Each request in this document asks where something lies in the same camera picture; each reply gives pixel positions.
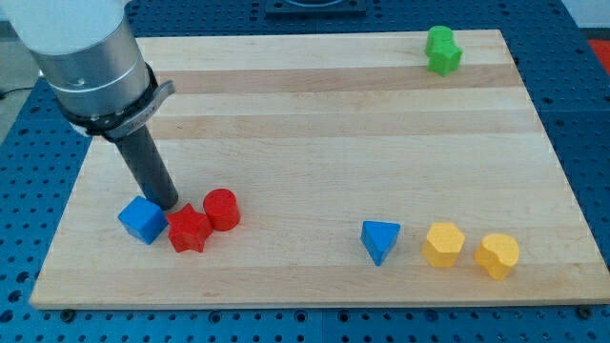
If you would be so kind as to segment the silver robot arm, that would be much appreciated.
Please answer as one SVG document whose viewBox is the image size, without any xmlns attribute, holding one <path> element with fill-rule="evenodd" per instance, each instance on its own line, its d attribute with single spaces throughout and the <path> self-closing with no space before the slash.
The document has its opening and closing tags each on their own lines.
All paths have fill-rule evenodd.
<svg viewBox="0 0 610 343">
<path fill-rule="evenodd" d="M 1 0 L 61 111 L 86 135 L 120 140 L 145 128 L 172 82 L 158 84 L 132 33 L 128 0 Z"/>
</svg>

